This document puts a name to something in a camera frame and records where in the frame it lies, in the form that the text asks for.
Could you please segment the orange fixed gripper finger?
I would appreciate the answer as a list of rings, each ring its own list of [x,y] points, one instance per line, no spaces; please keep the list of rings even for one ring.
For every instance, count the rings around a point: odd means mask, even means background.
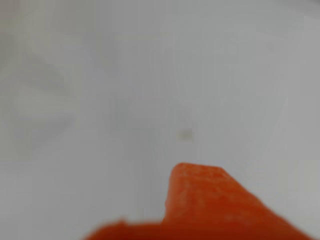
[[[223,168],[179,163],[161,222],[105,225],[90,240],[307,240]]]

